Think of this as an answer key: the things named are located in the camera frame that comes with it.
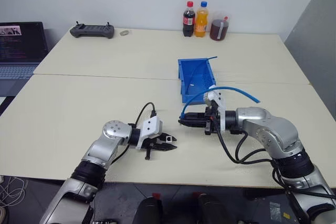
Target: red label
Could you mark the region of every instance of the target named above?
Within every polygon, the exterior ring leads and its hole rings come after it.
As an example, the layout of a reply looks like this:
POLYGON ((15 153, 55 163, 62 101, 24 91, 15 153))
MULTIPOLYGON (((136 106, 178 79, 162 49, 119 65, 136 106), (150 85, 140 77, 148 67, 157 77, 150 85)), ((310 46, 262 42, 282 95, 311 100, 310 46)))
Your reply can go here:
POLYGON ((186 17, 183 17, 183 24, 184 25, 194 25, 195 24, 195 17, 194 18, 186 18, 186 17))

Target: remote controller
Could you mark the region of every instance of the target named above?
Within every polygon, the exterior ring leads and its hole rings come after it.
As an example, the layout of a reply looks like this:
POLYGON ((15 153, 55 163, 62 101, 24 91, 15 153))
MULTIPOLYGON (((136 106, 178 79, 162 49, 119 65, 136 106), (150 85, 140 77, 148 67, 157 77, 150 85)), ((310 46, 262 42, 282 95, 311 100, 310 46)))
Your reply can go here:
POLYGON ((76 21, 77 25, 74 26, 70 33, 74 37, 78 38, 80 36, 94 36, 94 37, 106 37, 112 38, 114 34, 114 27, 107 22, 105 26, 88 26, 85 24, 79 24, 76 21))

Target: white cable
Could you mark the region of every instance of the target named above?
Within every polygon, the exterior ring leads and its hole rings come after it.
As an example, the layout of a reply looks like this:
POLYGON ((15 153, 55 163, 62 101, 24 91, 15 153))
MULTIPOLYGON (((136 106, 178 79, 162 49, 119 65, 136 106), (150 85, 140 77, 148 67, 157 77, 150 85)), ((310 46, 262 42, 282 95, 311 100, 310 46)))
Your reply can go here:
POLYGON ((4 219, 6 217, 6 210, 3 207, 0 207, 0 224, 4 222, 4 219))
POLYGON ((25 189, 27 188, 27 186, 28 180, 25 182, 23 179, 20 179, 18 177, 10 177, 5 187, 0 184, 0 207, 13 207, 20 204, 21 201, 23 201, 23 199, 25 198, 25 189), (10 190, 10 185, 15 180, 20 181, 22 183, 22 186, 10 190))

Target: gray floor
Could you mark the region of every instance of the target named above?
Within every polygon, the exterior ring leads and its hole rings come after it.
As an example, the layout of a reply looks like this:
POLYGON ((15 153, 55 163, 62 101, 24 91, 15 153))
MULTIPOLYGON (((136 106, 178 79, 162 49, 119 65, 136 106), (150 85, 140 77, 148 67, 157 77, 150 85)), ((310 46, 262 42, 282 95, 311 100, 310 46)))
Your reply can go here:
MULTIPOLYGON (((9 207, 8 223, 39 223, 40 217, 59 187, 44 180, 30 179, 25 199, 19 205, 9 207)), ((251 191, 248 188, 232 187, 105 183, 93 202, 96 206, 94 218, 114 219, 124 224, 132 223, 139 203, 145 197, 159 193, 164 207, 165 223, 195 223, 195 195, 207 193, 216 196, 236 220, 297 223, 283 191, 280 195, 267 197, 263 197, 264 192, 263 189, 251 191), (246 193, 254 193, 256 196, 249 200, 244 197, 246 193), (279 217, 281 215, 280 221, 271 220, 270 202, 280 204, 281 212, 278 215, 279 217), (283 217, 284 212, 290 215, 290 219, 283 217)))

